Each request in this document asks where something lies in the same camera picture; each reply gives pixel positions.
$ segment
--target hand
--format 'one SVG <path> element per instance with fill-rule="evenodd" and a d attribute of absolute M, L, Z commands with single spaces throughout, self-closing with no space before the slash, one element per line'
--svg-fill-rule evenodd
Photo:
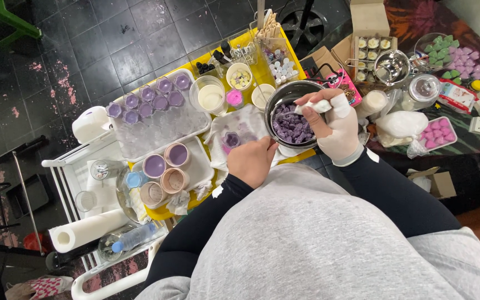
<path fill-rule="evenodd" d="M 229 173 L 250 187 L 258 188 L 268 177 L 278 146 L 275 140 L 265 136 L 234 148 L 227 157 Z"/>
<path fill-rule="evenodd" d="M 327 124 L 310 107 L 303 109 L 303 116 L 316 135 L 318 146 L 333 160 L 333 163 L 336 162 L 337 166 L 339 162 L 348 164 L 349 160 L 354 161 L 358 158 L 350 157 L 356 155 L 360 145 L 357 135 L 357 113 L 349 105 L 341 89 L 323 89 L 316 93 L 306 94 L 295 102 L 297 105 L 303 105 L 308 101 L 316 103 L 322 99 L 329 100 L 333 107 L 325 113 Z"/>

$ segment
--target stainless steel pot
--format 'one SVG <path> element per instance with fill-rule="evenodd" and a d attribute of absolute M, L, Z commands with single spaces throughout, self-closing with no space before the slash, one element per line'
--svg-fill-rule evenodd
<path fill-rule="evenodd" d="M 305 94 L 318 92 L 323 90 L 324 87 L 314 81 L 308 80 L 299 80 L 292 81 L 281 85 L 268 99 L 266 102 L 266 108 L 264 109 L 264 123 L 266 124 L 266 129 L 270 133 L 271 137 L 278 142 L 279 144 L 293 148 L 293 149 L 308 149 L 316 146 L 318 143 L 316 137 L 312 138 L 310 141 L 306 141 L 301 144 L 290 144 L 277 136 L 277 133 L 271 125 L 274 117 L 275 110 L 282 104 L 290 104 L 296 99 L 303 97 Z"/>

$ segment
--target black sleeve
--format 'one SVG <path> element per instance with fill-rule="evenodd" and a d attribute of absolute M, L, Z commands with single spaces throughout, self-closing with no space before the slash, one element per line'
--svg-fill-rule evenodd
<path fill-rule="evenodd" d="M 212 195 L 179 222 L 158 249 L 143 288 L 172 276 L 191 277 L 203 247 L 225 213 L 253 192 L 249 185 L 229 174 L 222 193 Z"/>
<path fill-rule="evenodd" d="M 364 148 L 358 160 L 339 169 L 357 195 L 387 215 L 406 238 L 461 228 L 438 199 L 380 158 L 373 161 L 366 151 Z"/>

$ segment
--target purple wax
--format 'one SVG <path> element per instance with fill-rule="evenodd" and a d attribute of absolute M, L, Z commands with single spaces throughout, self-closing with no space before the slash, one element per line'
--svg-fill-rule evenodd
<path fill-rule="evenodd" d="M 190 86 L 190 78 L 185 73 L 180 73 L 173 79 L 173 84 L 180 90 L 185 90 Z"/>
<path fill-rule="evenodd" d="M 132 109 L 123 113 L 122 121 L 127 125 L 133 125 L 140 120 L 140 115 L 138 112 L 133 111 Z"/>
<path fill-rule="evenodd" d="M 135 108 L 137 106 L 138 106 L 138 97 L 135 94 L 129 93 L 125 95 L 125 107 Z"/>
<path fill-rule="evenodd" d="M 240 145 L 240 138 L 236 132 L 225 133 L 224 139 L 225 147 L 227 148 L 236 148 Z"/>
<path fill-rule="evenodd" d="M 179 91 L 172 91 L 168 95 L 168 102 L 171 106 L 181 106 L 183 105 L 184 97 L 183 94 Z"/>
<path fill-rule="evenodd" d="M 188 152 L 186 147 L 182 145 L 177 145 L 170 149 L 170 161 L 176 166 L 182 165 L 187 157 Z"/>
<path fill-rule="evenodd" d="M 149 85 L 144 85 L 140 88 L 140 96 L 142 97 L 142 100 L 146 102 L 152 101 L 156 95 L 157 93 L 155 90 L 150 88 Z"/>
<path fill-rule="evenodd" d="M 111 118 L 120 118 L 125 110 L 120 104 L 114 102 L 111 102 L 106 109 L 107 116 Z"/>
<path fill-rule="evenodd" d="M 159 78 L 157 79 L 157 82 L 158 82 L 158 90 L 165 94 L 165 93 L 169 93 L 171 90 L 172 90 L 172 82 L 166 78 L 166 77 L 162 77 L 162 78 Z"/>
<path fill-rule="evenodd" d="M 168 100 L 163 95 L 158 95 L 153 100 L 153 107 L 159 111 L 166 110 L 168 108 Z"/>
<path fill-rule="evenodd" d="M 143 162 L 143 171 L 152 178 L 160 177 L 166 170 L 166 162 L 160 155 L 150 155 Z"/>
<path fill-rule="evenodd" d="M 147 118 L 153 113 L 153 105 L 144 102 L 140 104 L 140 107 L 138 108 L 138 113 L 142 118 Z"/>

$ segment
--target paper cup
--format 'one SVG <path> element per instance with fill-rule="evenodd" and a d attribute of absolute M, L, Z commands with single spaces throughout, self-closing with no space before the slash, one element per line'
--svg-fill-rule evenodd
<path fill-rule="evenodd" d="M 237 88 L 237 87 L 235 87 L 231 84 L 231 78 L 233 78 L 233 76 L 236 74 L 236 72 L 239 72 L 239 71 L 248 72 L 249 75 L 250 75 L 249 82 L 247 83 L 247 85 L 245 85 L 242 88 Z M 249 89 L 251 84 L 253 83 L 253 74 L 249 70 L 249 66 L 244 64 L 243 62 L 237 62 L 236 64 L 233 64 L 232 66 L 230 66 L 229 69 L 227 70 L 227 73 L 226 73 L 225 77 L 227 78 L 227 83 L 231 86 L 231 88 L 237 89 L 239 91 L 245 91 L 245 90 Z"/>
<path fill-rule="evenodd" d="M 157 208 L 157 206 L 166 199 L 167 195 L 161 185 L 154 181 L 146 182 L 140 188 L 140 200 L 151 209 Z"/>
<path fill-rule="evenodd" d="M 190 150 L 180 142 L 174 142 L 164 151 L 164 160 L 172 167 L 180 167 L 190 161 Z"/>
<path fill-rule="evenodd" d="M 270 99 L 271 94 L 275 92 L 275 88 L 267 83 L 255 87 L 251 93 L 251 101 L 261 111 L 264 111 L 266 108 L 266 102 Z"/>
<path fill-rule="evenodd" d="M 168 194 L 175 194 L 180 190 L 186 188 L 190 182 L 188 173 L 172 167 L 167 169 L 161 177 L 161 186 L 163 191 Z"/>
<path fill-rule="evenodd" d="M 143 160 L 143 173 L 149 178 L 159 178 L 166 170 L 166 161 L 160 154 L 151 154 Z"/>

